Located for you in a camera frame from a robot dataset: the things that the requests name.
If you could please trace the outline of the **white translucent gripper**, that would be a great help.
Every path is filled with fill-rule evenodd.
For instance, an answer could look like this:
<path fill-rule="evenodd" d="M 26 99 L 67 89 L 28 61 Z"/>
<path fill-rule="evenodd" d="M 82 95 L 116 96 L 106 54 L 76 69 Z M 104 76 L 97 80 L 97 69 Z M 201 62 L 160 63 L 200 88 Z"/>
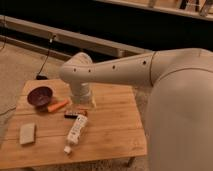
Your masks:
<path fill-rule="evenodd" d="M 82 105 L 88 108 L 96 107 L 96 102 L 89 83 L 70 84 L 70 90 L 70 97 L 74 106 Z"/>

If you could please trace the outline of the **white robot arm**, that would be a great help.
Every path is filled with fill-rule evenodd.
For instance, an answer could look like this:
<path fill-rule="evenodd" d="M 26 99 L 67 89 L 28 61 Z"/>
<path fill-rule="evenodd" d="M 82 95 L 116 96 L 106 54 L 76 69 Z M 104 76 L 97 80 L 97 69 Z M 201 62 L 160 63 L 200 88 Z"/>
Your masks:
<path fill-rule="evenodd" d="M 89 84 L 151 87 L 145 113 L 150 171 L 213 171 L 213 52 L 186 48 L 94 63 L 78 53 L 60 78 L 72 99 L 89 99 Z"/>

